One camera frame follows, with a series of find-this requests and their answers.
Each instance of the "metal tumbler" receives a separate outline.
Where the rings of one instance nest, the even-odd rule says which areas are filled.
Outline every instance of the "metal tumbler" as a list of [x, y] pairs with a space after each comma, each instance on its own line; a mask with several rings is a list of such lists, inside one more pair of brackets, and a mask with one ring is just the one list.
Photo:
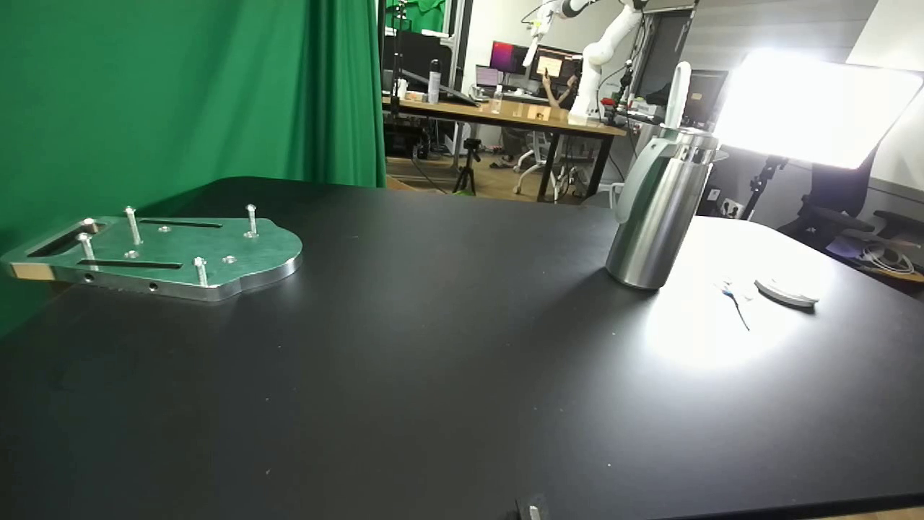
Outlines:
[[614, 202], [607, 271], [636, 288], [660, 288], [714, 171], [718, 140], [680, 128], [659, 130], [637, 153]]

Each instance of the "green screen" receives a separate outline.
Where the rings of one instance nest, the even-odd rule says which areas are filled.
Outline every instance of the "green screen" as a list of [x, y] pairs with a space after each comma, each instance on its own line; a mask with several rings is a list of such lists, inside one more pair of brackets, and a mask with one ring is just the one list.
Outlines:
[[[384, 182], [360, 0], [3, 0], [0, 252], [224, 177]], [[45, 288], [0, 278], [0, 333]]]
[[416, 0], [405, 7], [405, 21], [394, 18], [400, 0], [387, 0], [387, 18], [384, 23], [389, 28], [400, 28], [400, 33], [441, 33], [441, 21], [444, 21], [444, 0]]

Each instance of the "desk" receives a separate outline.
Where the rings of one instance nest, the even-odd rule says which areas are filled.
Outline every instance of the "desk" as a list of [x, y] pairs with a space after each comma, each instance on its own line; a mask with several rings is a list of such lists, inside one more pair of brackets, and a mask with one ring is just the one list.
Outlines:
[[[695, 219], [659, 296], [612, 218], [220, 182], [302, 238], [205, 307], [67, 288], [0, 345], [0, 518], [550, 520], [924, 504], [924, 313], [754, 222]], [[724, 281], [800, 270], [816, 314]]]
[[550, 174], [550, 158], [558, 153], [558, 141], [562, 134], [568, 137], [585, 137], [585, 140], [598, 140], [598, 158], [588, 177], [588, 197], [598, 193], [601, 177], [607, 171], [607, 158], [612, 150], [612, 140], [624, 140], [625, 130], [618, 128], [607, 128], [598, 122], [585, 122], [585, 124], [575, 124], [568, 122], [568, 109], [553, 109], [553, 106], [540, 106], [540, 105], [520, 105], [520, 102], [501, 102], [501, 99], [490, 99], [488, 105], [425, 105], [425, 102], [400, 102], [400, 114], [416, 114], [416, 115], [428, 115], [428, 118], [446, 118], [446, 122], [474, 122], [474, 124], [500, 124], [500, 128], [524, 128], [524, 130], [546, 130], [550, 134], [550, 145], [549, 145], [549, 163], [542, 171], [542, 184], [537, 200], [546, 200], [546, 187], [549, 187], [549, 174]]

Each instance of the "metal standoff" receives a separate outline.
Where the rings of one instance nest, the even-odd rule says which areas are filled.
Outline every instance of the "metal standoff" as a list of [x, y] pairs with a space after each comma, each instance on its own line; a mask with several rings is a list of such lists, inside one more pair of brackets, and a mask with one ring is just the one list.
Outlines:
[[88, 238], [88, 235], [78, 235], [78, 244], [84, 245], [84, 261], [96, 261], [96, 254], [91, 254], [91, 238]]
[[135, 219], [135, 208], [124, 205], [127, 229], [132, 231], [132, 245], [142, 245], [142, 231]]
[[194, 257], [197, 274], [198, 274], [198, 287], [207, 287], [207, 264], [205, 257]]
[[244, 238], [259, 238], [259, 231], [256, 231], [256, 205], [247, 205], [247, 222], [250, 222], [250, 231], [244, 231]]
[[87, 218], [80, 226], [97, 235], [97, 222], [91, 218]]

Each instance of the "floor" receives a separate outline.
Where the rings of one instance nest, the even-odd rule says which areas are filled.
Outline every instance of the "floor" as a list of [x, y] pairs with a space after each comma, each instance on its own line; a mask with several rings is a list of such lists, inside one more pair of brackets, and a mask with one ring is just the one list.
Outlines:
[[[516, 171], [504, 157], [484, 153], [483, 163], [474, 163], [474, 184], [480, 200], [504, 200], [504, 202], [537, 202], [540, 193], [540, 169], [527, 177], [522, 171], [530, 163], [522, 163]], [[457, 193], [462, 158], [452, 163], [449, 157], [431, 157], [431, 158], [406, 158], [389, 157], [387, 158], [387, 187], [389, 192], [425, 192], [425, 193]], [[559, 193], [559, 205], [576, 205], [581, 197]]]

